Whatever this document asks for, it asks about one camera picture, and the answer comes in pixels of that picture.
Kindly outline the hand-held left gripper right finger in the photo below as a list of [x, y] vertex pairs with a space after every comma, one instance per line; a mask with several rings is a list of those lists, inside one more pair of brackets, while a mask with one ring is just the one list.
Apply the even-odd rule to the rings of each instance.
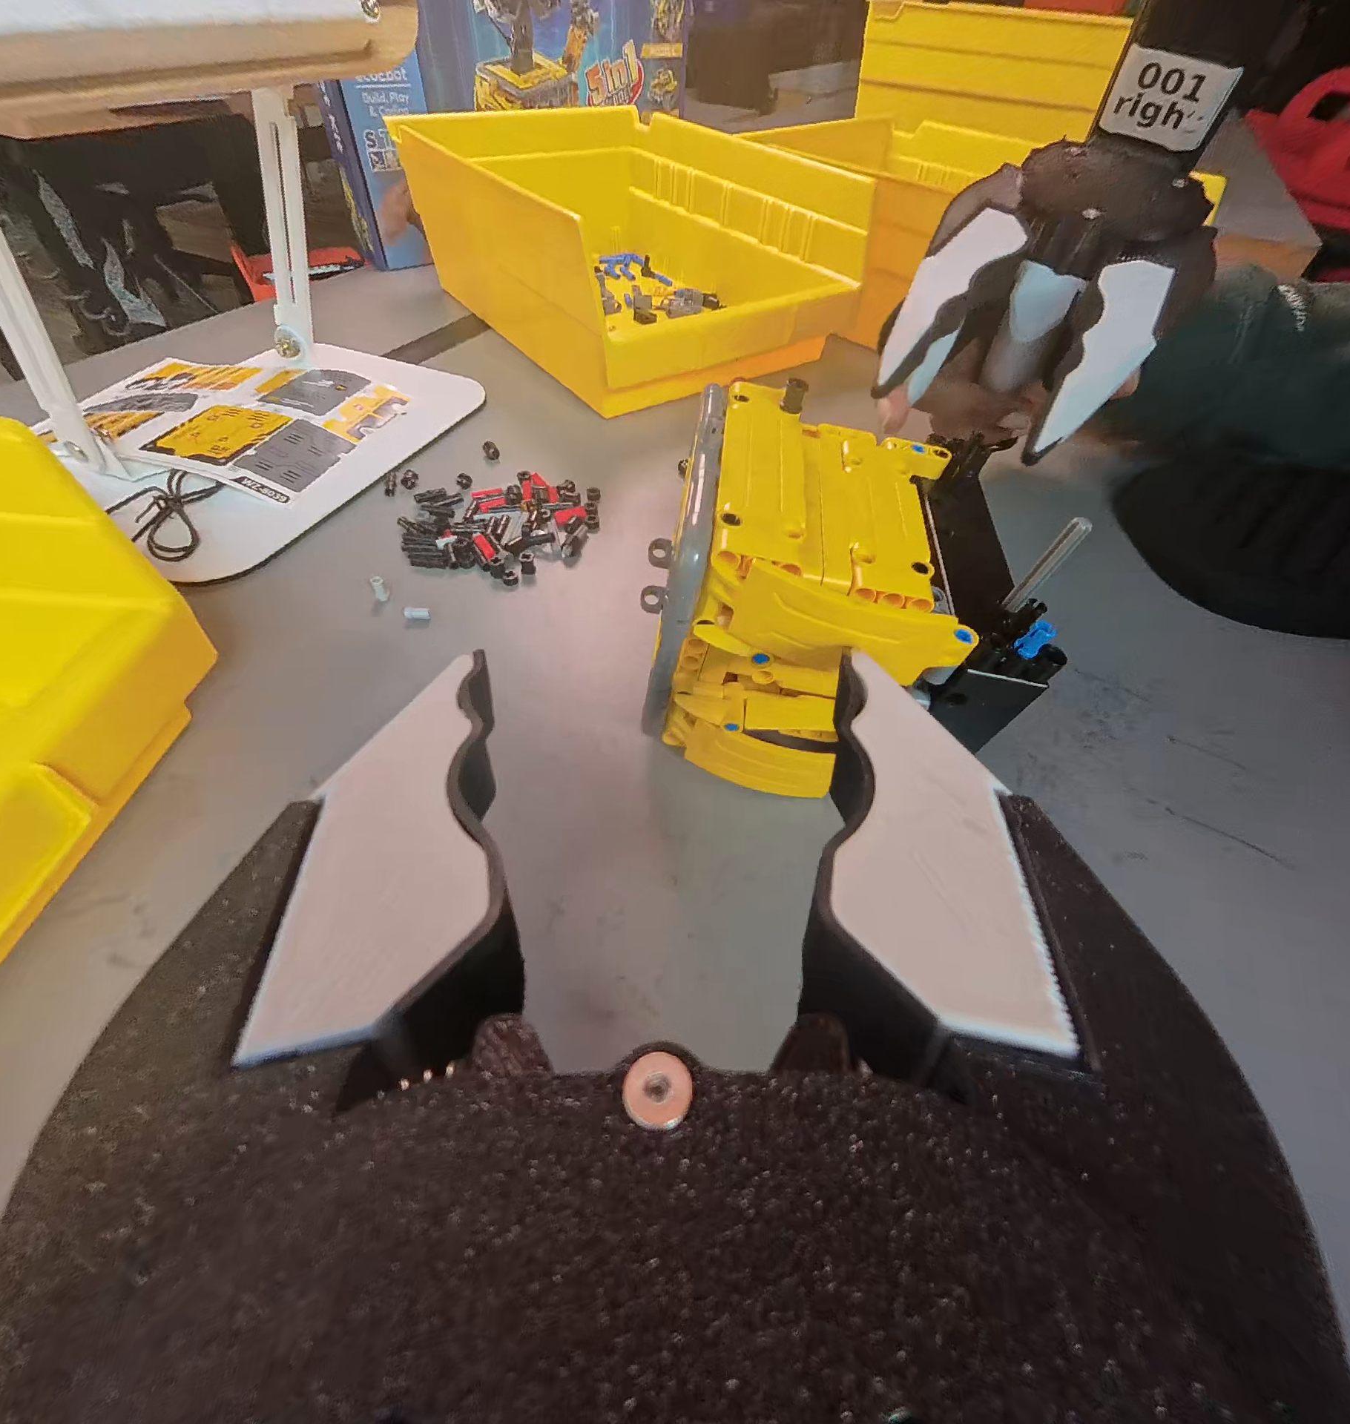
[[1009, 793], [867, 653], [842, 656], [830, 798], [803, 930], [803, 1015], [855, 1067], [928, 1085], [954, 1051], [1080, 1071], [1080, 1028]]

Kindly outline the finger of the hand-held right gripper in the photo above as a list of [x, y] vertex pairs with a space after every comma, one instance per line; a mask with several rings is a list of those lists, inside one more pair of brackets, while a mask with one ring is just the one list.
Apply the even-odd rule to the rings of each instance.
[[900, 389], [915, 401], [929, 389], [971, 313], [1009, 294], [1030, 232], [1018, 212], [985, 207], [928, 250], [878, 333], [875, 400]]
[[1093, 277], [1071, 313], [1068, 342], [1049, 367], [1046, 400], [1021, 442], [1035, 465], [1074, 435], [1153, 352], [1177, 272], [1156, 260], [1116, 260]]

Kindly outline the grey lego axle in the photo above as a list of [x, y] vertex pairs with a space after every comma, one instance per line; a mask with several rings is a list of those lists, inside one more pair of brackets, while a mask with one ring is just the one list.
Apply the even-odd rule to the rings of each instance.
[[1004, 596], [1001, 608], [1006, 614], [1016, 613], [1037, 594], [1040, 586], [1066, 563], [1076, 549], [1090, 537], [1093, 524], [1086, 518], [1072, 518], [1055, 535], [1049, 546], [1030, 564], [1026, 574]]

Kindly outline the yellow and black lego model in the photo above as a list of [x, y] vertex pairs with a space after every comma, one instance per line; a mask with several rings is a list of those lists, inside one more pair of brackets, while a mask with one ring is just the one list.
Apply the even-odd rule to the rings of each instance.
[[908, 442], [803, 420], [803, 383], [710, 386], [668, 540], [642, 591], [659, 616], [642, 728], [687, 763], [754, 793], [819, 799], [834, 763], [842, 656], [867, 653], [968, 751], [1066, 667], [1058, 633], [1013, 582], [982, 470], [1009, 439]]

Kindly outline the pile of black red pins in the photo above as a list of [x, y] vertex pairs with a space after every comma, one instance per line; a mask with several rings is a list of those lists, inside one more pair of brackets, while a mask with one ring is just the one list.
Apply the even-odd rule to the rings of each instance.
[[545, 566], [573, 566], [600, 530], [601, 491], [520, 471], [505, 485], [475, 485], [460, 473], [452, 487], [421, 487], [415, 471], [388, 473], [382, 496], [411, 501], [396, 516], [399, 555], [419, 572], [475, 572], [516, 588]]

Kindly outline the person's right forearm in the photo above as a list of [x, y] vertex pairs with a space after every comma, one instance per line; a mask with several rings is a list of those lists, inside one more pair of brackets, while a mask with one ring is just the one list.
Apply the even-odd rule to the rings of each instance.
[[1158, 453], [1350, 474], [1350, 283], [1223, 271], [1097, 425]]

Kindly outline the person's right hand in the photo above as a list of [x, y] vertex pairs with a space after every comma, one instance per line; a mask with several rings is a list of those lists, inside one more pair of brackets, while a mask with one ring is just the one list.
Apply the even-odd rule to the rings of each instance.
[[943, 373], [915, 403], [908, 401], [898, 389], [875, 401], [875, 414], [883, 437], [895, 437], [906, 420], [918, 412], [926, 418], [929, 435], [999, 440], [1023, 437], [1035, 423], [1043, 400], [1040, 386], [1016, 393], [996, 393], [978, 383]]

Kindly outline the empty yellow plastic bin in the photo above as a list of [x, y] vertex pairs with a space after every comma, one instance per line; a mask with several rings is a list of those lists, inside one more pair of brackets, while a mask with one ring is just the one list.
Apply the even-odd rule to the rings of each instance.
[[1086, 135], [1132, 22], [982, 3], [867, 6], [856, 118], [923, 121], [1046, 145]]
[[1034, 137], [1026, 125], [1013, 125], [1009, 117], [943, 115], [909, 121], [869, 115], [761, 129], [747, 132], [746, 139], [873, 181], [858, 302], [834, 331], [856, 347], [873, 348], [948, 202], [1001, 165], [1018, 163], [1063, 135], [1062, 128], [1052, 126], [1048, 137]]

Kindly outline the red plastic basket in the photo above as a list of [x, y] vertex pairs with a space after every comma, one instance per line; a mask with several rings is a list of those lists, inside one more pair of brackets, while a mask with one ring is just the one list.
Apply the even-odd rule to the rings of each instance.
[[1279, 114], [1251, 111], [1245, 121], [1320, 238], [1306, 275], [1350, 282], [1350, 67], [1309, 81]]

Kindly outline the heap of grey blue pieces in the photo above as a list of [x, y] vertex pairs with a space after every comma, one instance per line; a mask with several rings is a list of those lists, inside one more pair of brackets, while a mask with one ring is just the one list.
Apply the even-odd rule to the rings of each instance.
[[592, 260], [592, 275], [609, 330], [614, 330], [617, 320], [645, 328], [663, 319], [684, 319], [724, 308], [716, 292], [676, 282], [656, 269], [643, 252], [598, 255]]

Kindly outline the yellow bin with few pieces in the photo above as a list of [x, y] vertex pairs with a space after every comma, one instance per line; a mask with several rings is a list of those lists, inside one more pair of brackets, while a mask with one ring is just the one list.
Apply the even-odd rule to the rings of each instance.
[[214, 662], [177, 589], [0, 418], [0, 964], [186, 728]]

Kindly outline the yellow bin with many pieces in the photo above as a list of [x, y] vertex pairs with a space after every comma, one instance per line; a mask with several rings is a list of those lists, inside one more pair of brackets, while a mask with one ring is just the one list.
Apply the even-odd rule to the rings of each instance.
[[[813, 362], [852, 316], [873, 181], [634, 109], [391, 117], [446, 291], [604, 418]], [[724, 308], [609, 330], [592, 260]]]

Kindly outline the yellow grey sticker sheet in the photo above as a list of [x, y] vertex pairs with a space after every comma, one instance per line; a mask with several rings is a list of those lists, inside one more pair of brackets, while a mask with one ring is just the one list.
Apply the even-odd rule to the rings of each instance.
[[80, 414], [122, 462], [287, 504], [411, 406], [399, 387], [341, 367], [166, 359], [83, 400]]

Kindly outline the white stand pole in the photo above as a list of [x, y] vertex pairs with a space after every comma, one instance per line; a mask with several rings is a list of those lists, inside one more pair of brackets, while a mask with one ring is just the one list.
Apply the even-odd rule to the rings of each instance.
[[52, 434], [60, 439], [61, 453], [77, 468], [85, 468], [97, 476], [122, 477], [122, 465], [86, 426], [77, 397], [1, 226], [0, 328], [23, 373], [24, 384], [49, 420]]
[[292, 90], [256, 89], [250, 93], [250, 101], [264, 221], [270, 243], [273, 350], [290, 364], [309, 367], [312, 364], [309, 247]]

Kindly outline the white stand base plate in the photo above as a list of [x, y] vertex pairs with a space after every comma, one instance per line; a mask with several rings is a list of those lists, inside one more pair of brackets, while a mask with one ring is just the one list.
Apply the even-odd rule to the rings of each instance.
[[[178, 358], [161, 358], [156, 362], [166, 359], [215, 366]], [[424, 366], [407, 366], [326, 345], [310, 347], [310, 359], [310, 366], [341, 367], [390, 383], [408, 393], [413, 406], [404, 417], [365, 437], [355, 453], [293, 502], [276, 504], [181, 470], [122, 462], [116, 456], [124, 468], [124, 476], [119, 479], [97, 476], [72, 465], [61, 453], [60, 439], [52, 434], [49, 421], [35, 425], [32, 432], [43, 439], [51, 453], [108, 513], [111, 523], [133, 541], [147, 543], [142, 526], [147, 518], [158, 513], [158, 499], [169, 488], [173, 490], [183, 499], [183, 507], [178, 510], [180, 526], [167, 532], [156, 532], [152, 537], [152, 546], [144, 546], [145, 557], [173, 583], [228, 582], [268, 563], [366, 488], [382, 484], [388, 473], [402, 471], [421, 449], [474, 415], [485, 401], [485, 392], [478, 383]], [[259, 366], [296, 366], [284, 361], [273, 350], [231, 366], [251, 361]]]

